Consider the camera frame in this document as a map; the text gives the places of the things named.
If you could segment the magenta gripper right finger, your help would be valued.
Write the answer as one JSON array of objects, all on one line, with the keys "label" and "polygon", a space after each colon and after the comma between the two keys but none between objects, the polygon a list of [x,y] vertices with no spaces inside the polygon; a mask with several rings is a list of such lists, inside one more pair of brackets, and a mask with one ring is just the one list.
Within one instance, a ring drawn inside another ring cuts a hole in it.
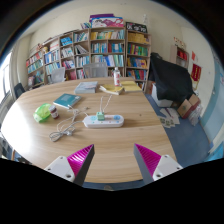
[{"label": "magenta gripper right finger", "polygon": [[169,155],[159,155],[139,144],[134,145],[134,155],[145,184],[182,169],[182,166]]}]

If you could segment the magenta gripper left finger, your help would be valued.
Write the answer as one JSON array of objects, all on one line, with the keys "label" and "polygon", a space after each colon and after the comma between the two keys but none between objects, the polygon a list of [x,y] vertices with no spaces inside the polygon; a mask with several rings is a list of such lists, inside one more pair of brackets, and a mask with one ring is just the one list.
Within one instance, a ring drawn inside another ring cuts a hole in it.
[{"label": "magenta gripper left finger", "polygon": [[91,144],[68,157],[59,156],[45,168],[45,171],[82,186],[94,154],[94,145]]}]

